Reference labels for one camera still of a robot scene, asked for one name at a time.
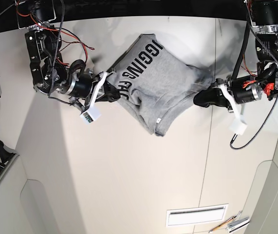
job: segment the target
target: gray t-shirt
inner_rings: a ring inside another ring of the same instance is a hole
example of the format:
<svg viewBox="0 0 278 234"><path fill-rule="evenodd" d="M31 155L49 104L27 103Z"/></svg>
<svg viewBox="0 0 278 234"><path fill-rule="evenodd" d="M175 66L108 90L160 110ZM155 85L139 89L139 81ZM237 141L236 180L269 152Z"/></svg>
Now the gray t-shirt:
<svg viewBox="0 0 278 234"><path fill-rule="evenodd" d="M159 136L213 80L171 55L154 34L141 35L113 68L116 72L107 81L119 90L118 102L150 134Z"/></svg>

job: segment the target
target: white floor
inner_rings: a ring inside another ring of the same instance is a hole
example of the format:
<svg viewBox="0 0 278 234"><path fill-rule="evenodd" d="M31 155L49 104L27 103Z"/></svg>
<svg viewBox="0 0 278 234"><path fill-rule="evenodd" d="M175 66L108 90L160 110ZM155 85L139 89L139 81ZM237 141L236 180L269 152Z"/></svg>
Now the white floor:
<svg viewBox="0 0 278 234"><path fill-rule="evenodd" d="M130 17L64 27L95 48L90 57L97 71L109 68L141 33L155 33L183 62L224 78L234 68L245 22ZM117 103L97 104L102 117L87 126L75 108L35 94L24 33L0 34L0 139L21 154L27 177L45 185L63 234L206 234L215 224L166 228L166 210L229 203L228 218L244 208L257 167L273 158L278 112L243 151L229 148L233 116L218 107L189 108L165 137L149 135ZM69 63L77 56L83 58L78 45L63 53ZM246 60L254 69L252 36ZM271 105L263 98L246 106L249 127L237 146L256 132Z"/></svg>

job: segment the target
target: red component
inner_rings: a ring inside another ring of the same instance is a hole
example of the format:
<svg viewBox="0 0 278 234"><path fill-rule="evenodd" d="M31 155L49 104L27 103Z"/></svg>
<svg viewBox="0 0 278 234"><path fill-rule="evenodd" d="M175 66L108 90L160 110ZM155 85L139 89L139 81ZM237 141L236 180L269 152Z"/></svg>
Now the red component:
<svg viewBox="0 0 278 234"><path fill-rule="evenodd" d="M274 90L274 83L268 83L265 88L264 88L264 92L265 94L269 97L271 94L271 90Z"/></svg>

